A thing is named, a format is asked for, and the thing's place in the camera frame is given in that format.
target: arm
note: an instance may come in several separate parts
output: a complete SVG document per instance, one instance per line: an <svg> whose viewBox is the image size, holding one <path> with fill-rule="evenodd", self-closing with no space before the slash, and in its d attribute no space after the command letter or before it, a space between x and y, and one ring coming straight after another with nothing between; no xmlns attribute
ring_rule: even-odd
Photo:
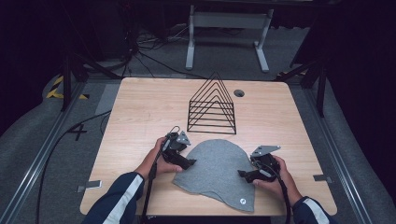
<svg viewBox="0 0 396 224"><path fill-rule="evenodd" d="M279 162L279 174L288 188L288 197L290 200L290 206L293 210L294 223L337 223L329 214L326 213L326 211L324 211L317 201L301 195L293 177L286 167L285 161L277 156L274 156L274 158ZM257 187L273 192L279 200L284 200L282 188L280 187L279 182L265 182L263 180L256 179L253 181L253 184Z"/></svg>
<svg viewBox="0 0 396 224"><path fill-rule="evenodd" d="M145 180L136 172L121 175L85 216L82 223L132 223L136 201L143 194Z"/></svg>
<svg viewBox="0 0 396 224"><path fill-rule="evenodd" d="M143 194L145 180L165 138L159 138L134 172L121 175L114 181L108 192L102 196L88 212L82 223L132 223L136 212L136 201ZM157 175L181 172L181 167L167 163L163 156L157 160Z"/></svg>
<svg viewBox="0 0 396 224"><path fill-rule="evenodd" d="M337 222L333 219L317 201L303 197L292 207L294 223L331 223Z"/></svg>

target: wooden table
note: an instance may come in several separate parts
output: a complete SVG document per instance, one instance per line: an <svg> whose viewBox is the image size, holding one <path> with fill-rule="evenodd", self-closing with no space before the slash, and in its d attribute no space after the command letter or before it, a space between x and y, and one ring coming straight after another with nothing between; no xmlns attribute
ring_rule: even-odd
<svg viewBox="0 0 396 224"><path fill-rule="evenodd" d="M80 211L86 214L121 174L133 171L153 148L157 138L174 126L187 131L189 100L204 83L201 79L125 78L106 127L90 180L102 180L99 189L86 189ZM318 159L308 138L289 87L281 82L223 81L232 96L237 134L187 133L191 146L208 139L226 139L249 155L257 146L277 146L274 152L283 158L303 195L318 200L325 210L337 211L322 175ZM233 95L245 92L244 97ZM202 195L193 195L172 184L175 174L157 176L154 180L148 216L280 216L285 205L270 193L256 189L254 213L243 213L224 203ZM138 201L141 214L144 197Z"/></svg>

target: white stripe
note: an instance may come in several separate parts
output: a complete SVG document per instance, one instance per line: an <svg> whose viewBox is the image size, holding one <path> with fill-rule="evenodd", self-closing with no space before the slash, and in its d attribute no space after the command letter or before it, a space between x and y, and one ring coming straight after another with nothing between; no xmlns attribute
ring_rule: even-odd
<svg viewBox="0 0 396 224"><path fill-rule="evenodd" d="M326 214L324 214L323 210L319 207L317 203L309 198L305 199L304 203L308 205L309 208L311 208L312 212L314 213L315 219L319 224L330 223L329 219L326 217Z"/></svg>
<svg viewBox="0 0 396 224"><path fill-rule="evenodd" d="M132 181L131 185L122 195L120 200L117 202L116 206L114 206L113 210L111 210L110 214L108 214L106 220L103 222L105 224L111 223L120 223L120 219L125 212L125 207L131 201L131 199L136 194L136 191L139 189L140 184L143 182L143 178L140 175L137 175Z"/></svg>

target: person's left hand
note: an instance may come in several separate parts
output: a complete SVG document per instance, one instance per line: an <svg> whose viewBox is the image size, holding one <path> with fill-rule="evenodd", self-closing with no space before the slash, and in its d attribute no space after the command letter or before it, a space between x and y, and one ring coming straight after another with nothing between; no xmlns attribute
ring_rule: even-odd
<svg viewBox="0 0 396 224"><path fill-rule="evenodd" d="M151 165L157 156L159 150L161 150L161 144L165 141L165 137L157 139L155 143L155 147L148 153L145 159L143 159L142 163L134 170L135 172L141 174L145 180L149 179L149 170L151 169ZM163 159L163 155L157 160L157 175L163 173L172 173L172 172L181 172L183 169L172 163L168 163Z"/></svg>

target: yellow tape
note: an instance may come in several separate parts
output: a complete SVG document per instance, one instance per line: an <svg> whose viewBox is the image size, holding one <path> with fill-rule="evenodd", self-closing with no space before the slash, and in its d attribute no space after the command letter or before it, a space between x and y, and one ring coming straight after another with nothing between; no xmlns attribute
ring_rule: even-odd
<svg viewBox="0 0 396 224"><path fill-rule="evenodd" d="M55 82L53 83L49 93L47 94L47 98L59 98L59 99L64 98L63 94L56 92L59 85L61 85L62 81L64 81L64 76L59 75L58 78L56 78ZM90 98L89 94L81 94L78 97L78 99L81 99L81 100L88 100L89 98Z"/></svg>

